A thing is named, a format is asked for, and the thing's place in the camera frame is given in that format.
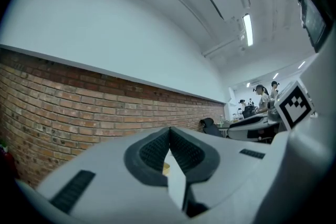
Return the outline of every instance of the black vent slot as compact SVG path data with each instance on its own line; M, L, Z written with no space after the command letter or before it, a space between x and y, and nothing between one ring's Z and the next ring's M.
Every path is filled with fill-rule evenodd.
M162 170L169 148L187 184L208 180L219 165L219 154L213 147L175 127L166 127L129 146L125 166L143 184L167 186Z
M170 149L184 174L199 165L205 157L201 148L175 132L170 135Z
M95 175L96 174L90 171L79 171L50 201L50 203L68 214L85 189L89 186Z
M247 149L243 149L239 153L248 155L250 157L258 158L258 159L262 159L265 156L265 153L251 151L251 150L247 150Z
M168 150L169 128L166 127L129 146L125 151L124 163L141 183L167 187L167 177L162 170Z
M152 140L140 149L140 158L154 170L162 173L164 159L169 150L169 132Z

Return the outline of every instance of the fire extinguisher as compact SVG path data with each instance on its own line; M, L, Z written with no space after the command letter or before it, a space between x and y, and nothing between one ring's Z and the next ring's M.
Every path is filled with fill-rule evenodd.
M19 175L17 172L17 169L15 167L15 160L10 152L8 152L8 146L5 144L5 142L2 141L0 144L0 154L3 156L5 162L7 163L10 171L12 172L12 176L14 178L19 179Z

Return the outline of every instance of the black sticker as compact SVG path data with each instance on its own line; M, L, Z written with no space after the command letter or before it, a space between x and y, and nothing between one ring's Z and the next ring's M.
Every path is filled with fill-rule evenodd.
M246 148L241 150L239 153L245 154L247 156L251 156L254 158L262 159L265 156L265 153L247 150Z
M291 128L311 114L312 108L304 93L296 86L290 95L280 104L280 109Z

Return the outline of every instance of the black hair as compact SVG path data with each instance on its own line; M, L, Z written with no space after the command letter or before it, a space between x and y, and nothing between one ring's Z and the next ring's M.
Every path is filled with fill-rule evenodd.
M269 95L267 89L263 85L261 85L261 84L257 85L256 89L253 89L253 91L256 91L257 88L261 88L264 91L265 94Z
M272 85L272 87L273 87L273 85L280 85L279 83L277 83L275 80L274 81L272 81L272 83L271 83L271 85Z

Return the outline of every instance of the person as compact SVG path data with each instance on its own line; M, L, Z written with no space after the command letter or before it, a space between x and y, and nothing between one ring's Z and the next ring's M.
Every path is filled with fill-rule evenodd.
M261 95L260 101L259 101L259 109L257 110L257 113L264 113L268 110L267 104L268 104L268 91L267 89L259 84L256 86L257 95Z
M276 81L272 81L271 85L272 85L272 89L271 89L270 97L273 98L273 99L276 99L276 97L279 94L278 91L277 91L279 83L277 83Z
M254 106L254 102L252 101L252 98L250 98L250 100L248 101L248 105Z
M239 101L239 104L241 104L242 111L245 111L245 106L246 106L246 104L245 104L245 100L241 99L241 100Z

